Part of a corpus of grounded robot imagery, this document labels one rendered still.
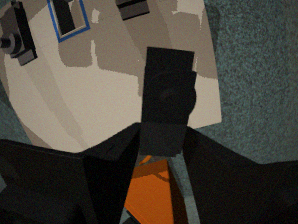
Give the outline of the cream flat panel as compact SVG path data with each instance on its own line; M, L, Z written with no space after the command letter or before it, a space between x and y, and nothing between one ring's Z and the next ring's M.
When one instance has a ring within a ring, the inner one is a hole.
M220 123L204 0L16 0L0 10L0 80L36 147L82 152L141 123L148 47L194 52L188 127Z

